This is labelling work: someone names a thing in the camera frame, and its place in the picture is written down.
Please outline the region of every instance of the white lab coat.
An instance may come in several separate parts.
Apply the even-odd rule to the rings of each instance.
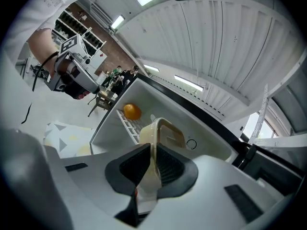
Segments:
[[[23,45],[35,30],[53,29],[75,1],[29,0],[12,23],[0,50],[0,127],[18,128],[33,99],[31,88],[15,69]]]

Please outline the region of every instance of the person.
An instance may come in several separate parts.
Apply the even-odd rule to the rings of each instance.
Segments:
[[[28,41],[29,47],[35,58],[42,64],[51,54],[58,49],[52,41],[51,31],[56,19],[73,2],[77,0],[29,0],[16,16],[10,26],[4,42],[1,45],[1,72],[6,76],[0,83],[0,96],[2,102],[0,109],[5,113],[1,125],[5,127],[18,127],[24,120],[28,107],[34,99],[31,88],[23,81],[15,69],[17,58]],[[54,76],[54,56],[46,65],[50,76]],[[60,69],[65,72],[67,65]],[[14,105],[14,96],[20,96],[19,105]]]
[[[127,87],[127,85],[133,80],[133,78],[136,76],[138,73],[139,67],[134,66],[132,70],[125,70],[123,71],[115,85],[112,87],[111,91],[117,95],[120,95],[120,93]]]
[[[117,74],[121,73],[121,66],[116,67],[111,74],[104,80],[102,86],[108,87],[112,78],[114,78]]]

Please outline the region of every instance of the ceiling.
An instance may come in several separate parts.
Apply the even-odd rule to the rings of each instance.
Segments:
[[[297,76],[273,97],[273,100],[286,115],[295,133],[307,132],[306,90],[307,62],[305,62]]]
[[[266,83],[278,84],[305,48],[278,0],[90,1],[112,20],[125,17],[116,37],[141,63],[159,68],[150,70],[156,81],[220,121],[248,108]]]

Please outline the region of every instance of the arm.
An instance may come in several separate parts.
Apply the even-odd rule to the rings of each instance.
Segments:
[[[35,31],[28,39],[30,49],[35,58],[42,64],[51,54],[56,52],[58,49],[55,47],[51,37],[51,29],[45,28]],[[45,65],[45,68],[49,71],[50,76],[54,75],[54,63],[57,56],[54,56]]]
[[[51,37],[51,31],[55,26],[55,21],[59,18],[62,12],[76,0],[67,0],[49,19],[47,19],[37,31],[35,31],[28,39],[30,49],[35,58],[42,64],[52,53],[58,49]],[[54,75],[54,63],[57,57],[53,57],[46,63],[45,68],[49,71],[50,76]]]

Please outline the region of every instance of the brick wall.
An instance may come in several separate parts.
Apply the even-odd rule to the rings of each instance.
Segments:
[[[83,9],[75,3],[71,4],[69,9],[77,19],[79,18],[78,12],[83,11]],[[87,19],[82,21],[82,24],[86,27],[92,27],[93,33],[102,41],[106,41],[106,44],[101,48],[101,51],[107,55],[107,58],[98,67],[95,74],[99,75],[101,71],[106,70],[112,71],[117,66],[121,66],[123,69],[131,69],[135,65],[134,61],[115,42],[115,40],[88,15],[88,13],[83,13],[87,15]]]

